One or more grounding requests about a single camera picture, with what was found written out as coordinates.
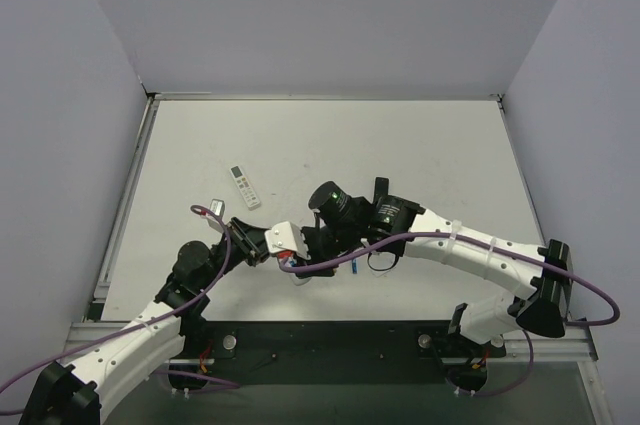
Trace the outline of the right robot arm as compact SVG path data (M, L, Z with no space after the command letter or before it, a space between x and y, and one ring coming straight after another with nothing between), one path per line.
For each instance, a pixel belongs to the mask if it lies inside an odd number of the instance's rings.
M527 245L502 240L419 203L394 196L378 177L372 199L352 197L335 182L320 185L308 202L315 224L302 230L315 265L378 244L395 260L407 256L450 266L487 280L502 293L458 305L449 331L484 345L521 329L547 338L566 331L572 281L569 246L558 240Z

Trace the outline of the white rounded remote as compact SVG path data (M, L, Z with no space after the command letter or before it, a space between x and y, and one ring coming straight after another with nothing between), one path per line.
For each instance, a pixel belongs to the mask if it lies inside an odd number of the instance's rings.
M299 275L299 274L291 273L290 277L291 277L291 281L295 286L303 286L311 280L311 277L306 274Z

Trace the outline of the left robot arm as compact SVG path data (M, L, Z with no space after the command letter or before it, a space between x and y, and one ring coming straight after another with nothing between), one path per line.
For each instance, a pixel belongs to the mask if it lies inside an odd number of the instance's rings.
M238 264L264 262L265 232L233 218L218 244L184 244L165 284L136 318L69 364L55 360L44 368L20 422L102 424L163 362L199 353L205 343L201 313L209 300L196 296Z

